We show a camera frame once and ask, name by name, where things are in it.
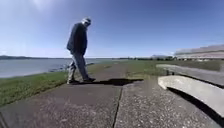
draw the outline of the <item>distant hill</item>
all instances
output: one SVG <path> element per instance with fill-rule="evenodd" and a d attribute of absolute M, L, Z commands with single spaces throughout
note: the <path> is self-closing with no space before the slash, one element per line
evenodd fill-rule
<path fill-rule="evenodd" d="M 43 58 L 43 57 L 25 57 L 25 56 L 0 56 L 0 60 L 12 60 L 12 59 L 67 59 L 67 58 Z"/>

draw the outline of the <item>man's leg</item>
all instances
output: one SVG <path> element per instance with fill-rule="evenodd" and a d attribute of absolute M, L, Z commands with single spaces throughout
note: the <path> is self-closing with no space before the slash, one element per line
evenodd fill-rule
<path fill-rule="evenodd" d="M 75 62 L 72 59 L 72 62 L 69 65 L 69 71 L 68 71 L 68 81 L 67 81 L 68 84 L 71 83 L 71 82 L 73 82 L 75 80 L 74 79 L 75 70 L 76 70 Z"/>
<path fill-rule="evenodd" d="M 89 75 L 87 74 L 87 71 L 86 71 L 86 62 L 85 62 L 85 59 L 84 59 L 83 55 L 74 54 L 73 59 L 76 62 L 76 66 L 78 67 L 79 72 L 82 75 L 83 80 L 88 80 Z"/>

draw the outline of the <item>shoe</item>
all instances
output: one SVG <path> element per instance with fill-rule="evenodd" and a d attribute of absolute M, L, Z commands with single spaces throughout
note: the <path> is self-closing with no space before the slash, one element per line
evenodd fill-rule
<path fill-rule="evenodd" d="M 95 81 L 95 78 L 88 78 L 86 80 L 83 80 L 84 83 L 92 83 L 93 81 Z"/>
<path fill-rule="evenodd" d="M 72 84 L 72 85 L 79 84 L 79 83 L 80 83 L 80 82 L 77 81 L 77 80 L 69 80 L 69 81 L 67 82 L 67 84 Z"/>

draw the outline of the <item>pants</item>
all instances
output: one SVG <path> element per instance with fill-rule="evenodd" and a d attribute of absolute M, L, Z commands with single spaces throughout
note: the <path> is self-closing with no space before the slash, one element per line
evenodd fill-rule
<path fill-rule="evenodd" d="M 89 78 L 86 72 L 86 62 L 83 55 L 76 53 L 76 54 L 72 54 L 72 62 L 69 66 L 69 72 L 68 72 L 68 81 L 74 80 L 74 73 L 75 73 L 76 67 L 78 67 L 83 80 L 86 80 Z"/>

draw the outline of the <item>concrete slab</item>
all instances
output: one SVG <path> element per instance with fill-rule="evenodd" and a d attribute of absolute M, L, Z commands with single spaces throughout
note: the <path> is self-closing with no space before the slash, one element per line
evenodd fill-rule
<path fill-rule="evenodd" d="M 220 128 L 203 111 L 163 90 L 157 78 L 123 87 L 115 128 Z"/>
<path fill-rule="evenodd" d="M 208 105 L 224 117 L 224 90 L 211 84 L 184 76 L 159 77 L 158 83 L 164 89 L 174 88 L 185 92 Z"/>
<path fill-rule="evenodd" d="M 114 65 L 94 77 L 123 78 Z M 0 108 L 9 128 L 110 128 L 122 86 L 114 83 L 64 85 Z"/>

